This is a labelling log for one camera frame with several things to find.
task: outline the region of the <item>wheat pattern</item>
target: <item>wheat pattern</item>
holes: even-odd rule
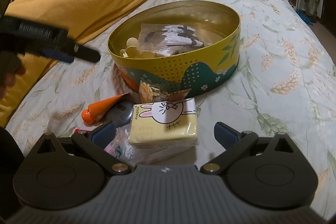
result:
[[[256,43],[258,39],[260,39],[260,35],[259,34],[256,34],[256,35],[254,35],[254,36],[249,37],[248,39],[246,39],[246,43],[243,45],[243,50],[246,50],[251,45],[253,45],[254,43]]]
[[[77,111],[81,110],[82,108],[83,108],[83,104],[72,106],[71,108],[66,109],[62,113],[58,113],[58,114],[52,116],[51,120],[59,122],[61,120],[64,120],[64,119],[72,116],[74,113],[76,113]]]
[[[327,179],[328,179],[328,174],[329,174],[329,168],[325,169],[322,173],[318,174],[318,186],[315,191],[315,196],[317,196],[323,187],[325,186]]]
[[[291,22],[291,28],[294,29],[294,30],[298,29],[298,30],[302,31],[304,27],[305,26],[300,21],[298,21],[297,19],[295,19],[295,21]]]
[[[316,64],[318,57],[317,57],[316,52],[313,49],[310,48],[308,50],[308,56],[309,56],[309,62],[312,64]]]
[[[285,55],[289,56],[289,59],[293,63],[296,63],[296,52],[295,52],[295,49],[294,49],[294,44],[293,43],[288,43],[286,41],[282,41],[281,46],[283,46],[285,48]]]
[[[271,5],[271,7],[273,9],[273,12],[275,12],[277,15],[280,14],[280,11],[274,5]]]
[[[262,62],[261,62],[261,68],[262,69],[261,69],[261,71],[262,72],[266,71],[269,68],[270,64],[271,64],[271,59],[269,58],[269,55],[268,54],[264,54],[262,56]]]
[[[96,66],[92,66],[90,69],[84,70],[83,74],[79,76],[75,81],[73,81],[70,86],[73,88],[77,85],[81,85],[84,83],[84,81],[92,75],[96,70]]]
[[[291,73],[291,76],[285,82],[275,85],[273,88],[271,88],[271,92],[280,95],[287,95],[291,90],[298,86],[298,79],[299,74],[294,69]]]
[[[303,40],[300,41],[300,44],[310,44],[310,41],[305,37]]]
[[[255,19],[255,13],[254,12],[250,12],[250,16]]]

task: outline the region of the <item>bed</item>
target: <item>bed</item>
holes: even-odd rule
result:
[[[58,63],[28,93],[6,129],[25,155],[47,130],[70,136],[86,129],[88,104],[131,92],[107,49],[110,33],[132,15],[179,0],[147,0],[88,45],[99,64]],[[219,88],[196,97],[199,145],[162,164],[200,167],[224,151],[213,136],[218,121],[260,136],[288,133],[319,177],[312,208],[324,218],[336,211],[336,67],[287,0],[210,0],[235,9],[242,19],[239,66]]]

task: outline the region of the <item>leaf pattern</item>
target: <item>leaf pattern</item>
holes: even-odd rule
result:
[[[230,39],[230,43],[231,43],[232,41],[235,41],[235,40],[236,40],[236,37],[237,37],[237,34],[235,33],[235,34],[231,37],[231,39]]]
[[[223,49],[222,49],[222,51],[227,51],[227,50],[229,50],[229,49],[231,49],[232,48],[232,46],[225,46]]]
[[[264,27],[266,30],[269,30],[270,32],[278,33],[278,31],[273,30],[273,29],[271,29],[270,27],[268,27],[268,26],[266,26],[266,25],[264,25],[264,24],[263,24],[263,27]]]
[[[332,153],[330,153],[330,151],[328,150],[328,159],[330,162],[330,167],[334,173],[334,178],[336,179],[336,159],[335,157],[332,155]]]
[[[241,2],[242,0],[235,0],[234,2],[232,2],[231,4],[236,4],[238,2]]]
[[[98,89],[96,90],[96,92],[94,93],[94,101],[95,101],[95,102],[100,101],[100,88],[98,88]]]
[[[222,63],[229,57],[229,55],[230,55],[229,52],[228,52],[227,54],[225,54],[225,55],[223,56],[223,58],[220,60],[220,62],[218,63],[217,66],[219,66],[220,64],[222,64]]]
[[[34,91],[32,94],[31,94],[31,97],[38,97],[41,93],[43,93],[45,90],[37,90],[37,91]]]
[[[201,108],[200,107],[196,107],[196,114],[197,114],[197,117],[199,117],[199,115],[201,115]]]
[[[270,116],[266,113],[259,113],[257,120],[261,126],[261,129],[267,136],[274,136],[278,132],[285,132],[288,135],[292,135],[288,127],[278,118]]]
[[[63,77],[63,75],[65,74],[65,72],[66,72],[66,70],[64,70],[64,71],[60,74],[60,76],[58,77],[58,79],[57,79],[57,81],[56,81],[56,83],[55,83],[55,93],[57,93],[58,86],[59,86],[59,84],[61,83],[61,81],[62,81],[62,77]]]
[[[58,138],[61,138],[61,137],[70,137],[73,133],[73,131],[75,130],[76,127],[72,127],[70,129],[68,129],[66,132],[63,132],[61,133],[60,135],[58,135],[57,137]]]
[[[230,58],[232,58],[233,53],[235,52],[235,49],[236,49],[236,47],[237,47],[237,44],[238,44],[238,41],[236,41],[236,42],[233,44],[233,46],[232,46],[232,50],[231,50],[231,57],[230,57]]]

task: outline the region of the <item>orange cone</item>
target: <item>orange cone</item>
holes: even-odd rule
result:
[[[83,121],[87,124],[93,124],[95,121],[99,121],[125,94],[90,104],[87,109],[82,111]]]

